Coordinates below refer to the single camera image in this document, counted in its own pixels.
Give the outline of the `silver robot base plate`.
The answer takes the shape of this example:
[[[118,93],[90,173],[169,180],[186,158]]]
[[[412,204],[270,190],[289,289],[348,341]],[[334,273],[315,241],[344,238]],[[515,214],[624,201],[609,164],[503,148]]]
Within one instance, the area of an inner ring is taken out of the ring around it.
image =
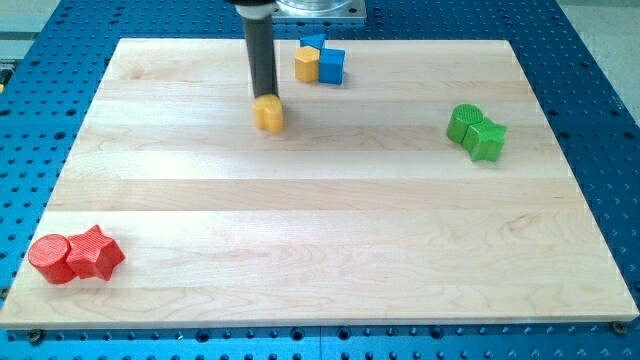
[[[354,19],[367,17],[365,0],[277,0],[275,19]]]

